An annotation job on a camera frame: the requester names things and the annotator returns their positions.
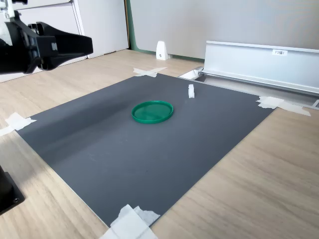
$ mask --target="wooden tabletop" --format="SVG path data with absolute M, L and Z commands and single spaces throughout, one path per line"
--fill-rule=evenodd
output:
M 124 50 L 0 84 L 0 127 L 135 75 L 168 67 L 179 76 L 202 63 Z M 319 238 L 319 111 L 276 109 L 152 227 L 159 239 Z M 0 216 L 1 239 L 98 239 L 107 226 L 12 132 L 0 165 L 26 200 Z

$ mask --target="green lid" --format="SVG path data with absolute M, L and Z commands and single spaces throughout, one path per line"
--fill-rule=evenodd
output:
M 160 123 L 173 115 L 173 106 L 165 101 L 147 101 L 132 109 L 132 116 L 140 123 Z

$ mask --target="white sticker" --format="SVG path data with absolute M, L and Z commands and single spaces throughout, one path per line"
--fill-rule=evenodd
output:
M 273 50 L 273 55 L 276 55 L 276 56 L 287 56 L 288 55 L 288 51 L 274 49 Z

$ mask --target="gray mat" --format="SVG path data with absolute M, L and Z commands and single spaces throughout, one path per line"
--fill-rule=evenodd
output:
M 109 226 L 126 204 L 163 215 L 273 111 L 258 99 L 161 74 L 132 77 L 34 115 L 18 133 Z M 132 108 L 150 100 L 170 102 L 173 116 L 135 122 Z

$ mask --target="white tape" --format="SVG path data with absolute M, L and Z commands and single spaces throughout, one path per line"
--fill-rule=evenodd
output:
M 259 97 L 260 99 L 257 100 L 260 104 L 258 106 L 262 108 L 272 108 L 275 109 L 276 107 L 282 108 L 287 111 L 295 112 L 298 114 L 311 116 L 308 111 L 305 111 L 302 106 L 296 106 L 286 102 L 285 100 L 274 98 L 274 97 Z
M 189 98 L 195 98 L 195 92 L 194 92 L 194 85 L 193 84 L 188 85 L 188 97 Z
M 100 239 L 157 239 L 149 226 L 159 217 L 152 211 L 143 211 L 139 207 L 123 207 L 119 217 Z
M 162 67 L 162 68 L 155 68 L 155 69 L 152 69 L 150 71 L 144 71 L 144 70 L 141 70 L 141 69 L 137 69 L 137 68 L 134 68 L 134 71 L 135 73 L 138 73 L 138 75 L 136 76 L 151 76 L 151 77 L 156 77 L 156 75 L 158 74 L 159 71 L 161 70 L 164 70 L 166 69 L 167 67 Z
M 9 30 L 3 21 L 0 21 L 0 39 L 2 39 L 9 46 L 12 46 Z
M 27 125 L 36 122 L 36 120 L 33 120 L 31 118 L 23 118 L 21 115 L 19 115 L 17 112 L 14 112 L 12 115 L 10 115 L 9 118 L 5 120 L 8 123 L 8 127 L 0 129 L 0 136 L 3 136 L 5 134 L 8 134 L 14 130 L 20 130 Z

